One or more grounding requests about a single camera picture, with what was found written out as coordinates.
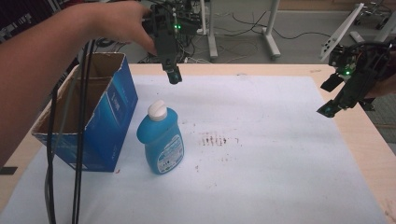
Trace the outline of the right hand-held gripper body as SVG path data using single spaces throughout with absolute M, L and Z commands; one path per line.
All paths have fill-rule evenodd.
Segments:
M 387 42 L 363 41 L 349 47 L 337 45 L 331 52 L 329 65 L 345 81 L 334 98 L 341 109 L 359 103 L 365 110 L 373 110 L 375 98 L 365 99 L 368 91 L 380 80 L 391 76 L 389 63 L 396 51 L 396 40 Z

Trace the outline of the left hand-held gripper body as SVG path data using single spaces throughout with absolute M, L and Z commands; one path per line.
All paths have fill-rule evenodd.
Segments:
M 173 66 L 180 51 L 179 39 L 193 36 L 202 27 L 202 17 L 191 0 L 149 0 L 150 14 L 143 20 L 145 31 L 154 39 L 160 63 L 169 59 Z

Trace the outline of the blue detergent bottle white cap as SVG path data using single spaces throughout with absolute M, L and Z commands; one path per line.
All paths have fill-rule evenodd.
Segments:
M 151 171 L 163 175 L 176 168 L 184 158 L 184 144 L 178 127 L 178 115 L 163 100 L 148 107 L 137 129 L 137 139 L 145 147 Z

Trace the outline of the blue cardboard box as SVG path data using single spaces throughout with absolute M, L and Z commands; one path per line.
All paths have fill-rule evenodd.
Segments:
M 58 91 L 52 145 L 55 154 L 76 166 L 80 67 Z M 82 169 L 112 172 L 117 164 L 138 97 L 127 57 L 119 52 L 94 53 L 85 110 Z

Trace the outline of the person's right hand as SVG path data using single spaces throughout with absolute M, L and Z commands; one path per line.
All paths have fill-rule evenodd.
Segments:
M 396 74 L 382 81 L 378 81 L 365 95 L 365 99 L 376 98 L 396 93 Z

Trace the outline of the person's left hand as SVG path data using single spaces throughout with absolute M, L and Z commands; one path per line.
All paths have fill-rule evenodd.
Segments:
M 142 21 L 150 10 L 136 1 L 88 3 L 69 8 L 80 21 L 75 25 L 78 42 L 85 44 L 97 37 L 122 43 L 135 42 L 145 51 L 156 54 L 154 41 L 145 31 Z

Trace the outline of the white slanted stand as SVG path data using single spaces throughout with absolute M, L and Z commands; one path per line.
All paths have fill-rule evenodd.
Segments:
M 335 32 L 322 44 L 321 51 L 319 54 L 319 59 L 324 62 L 326 58 L 330 55 L 332 50 L 339 44 L 349 27 L 352 25 L 353 21 L 357 18 L 364 4 L 358 3 L 355 5 L 354 9 L 349 13 L 342 24 L 335 30 Z

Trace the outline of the white metal stand leg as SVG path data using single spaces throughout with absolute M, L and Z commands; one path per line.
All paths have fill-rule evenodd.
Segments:
M 203 35 L 207 37 L 209 58 L 215 60 L 218 58 L 218 50 L 215 38 L 215 27 L 214 27 L 214 9 L 212 0 L 208 0 L 208 5 L 205 4 L 205 0 L 199 0 L 201 7 L 202 17 L 202 29 Z
M 280 0 L 271 0 L 270 16 L 269 21 L 265 27 L 262 28 L 262 34 L 264 42 L 267 44 L 269 49 L 269 55 L 272 60 L 275 60 L 281 56 L 278 46 L 273 38 L 273 31 L 276 21 L 276 13 L 278 10 Z

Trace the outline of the white table mat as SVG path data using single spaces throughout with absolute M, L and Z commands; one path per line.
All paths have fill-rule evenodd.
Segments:
M 185 155 L 149 169 L 130 128 L 112 173 L 82 177 L 79 224 L 387 224 L 310 77 L 134 77 L 133 124 L 175 109 Z

